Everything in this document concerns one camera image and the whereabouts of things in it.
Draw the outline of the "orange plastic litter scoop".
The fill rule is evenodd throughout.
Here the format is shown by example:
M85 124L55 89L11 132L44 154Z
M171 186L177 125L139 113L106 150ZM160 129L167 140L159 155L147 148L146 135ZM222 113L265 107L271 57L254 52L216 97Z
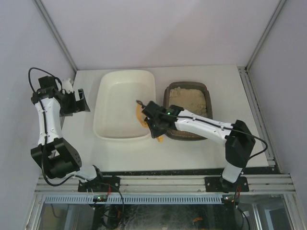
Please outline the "orange plastic litter scoop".
M146 117L153 118L158 115L162 115L163 113L163 107L159 106L157 103L153 101L149 101L148 104L144 104L140 100L136 100L137 107L136 107L136 117L137 120L140 122L142 127L148 128L148 125L144 121ZM162 143L164 141L163 135L155 138L158 142Z

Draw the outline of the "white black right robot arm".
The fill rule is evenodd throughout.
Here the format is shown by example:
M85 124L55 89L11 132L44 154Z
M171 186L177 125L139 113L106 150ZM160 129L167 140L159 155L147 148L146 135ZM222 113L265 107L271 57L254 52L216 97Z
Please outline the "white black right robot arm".
M210 139L225 148L226 165L219 179L222 190L226 193L236 189L236 183L246 167L255 146L255 137L247 125L237 120L234 123L215 121L171 105L159 106L153 101L143 104L137 101L138 108L144 115L143 121L148 126L152 138L158 138L169 130L189 132Z

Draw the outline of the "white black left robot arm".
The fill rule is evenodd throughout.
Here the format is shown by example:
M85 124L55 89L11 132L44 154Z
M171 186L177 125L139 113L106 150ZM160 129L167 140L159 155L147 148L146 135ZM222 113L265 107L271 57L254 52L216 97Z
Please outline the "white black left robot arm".
M39 117L39 140L31 149L31 157L40 166L45 182L57 187L70 178L82 183L101 179L100 170L95 165L84 166L77 149L62 132L61 118L90 111L83 89L75 92L70 80L61 82L55 76L43 76L38 81L39 88L33 90L31 101Z

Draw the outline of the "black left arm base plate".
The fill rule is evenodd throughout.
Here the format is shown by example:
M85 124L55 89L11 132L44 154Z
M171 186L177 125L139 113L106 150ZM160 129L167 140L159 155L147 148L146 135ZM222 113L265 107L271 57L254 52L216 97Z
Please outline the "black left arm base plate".
M96 177L87 182L79 181L78 192L117 192L120 187L120 178L117 176L105 176L103 178Z

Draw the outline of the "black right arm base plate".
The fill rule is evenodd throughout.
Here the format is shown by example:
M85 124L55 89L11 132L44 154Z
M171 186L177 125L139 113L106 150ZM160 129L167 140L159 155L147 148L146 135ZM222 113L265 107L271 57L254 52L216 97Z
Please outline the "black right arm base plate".
M246 177L239 177L236 182L231 183L222 177L208 176L204 178L206 192L249 192L249 185Z

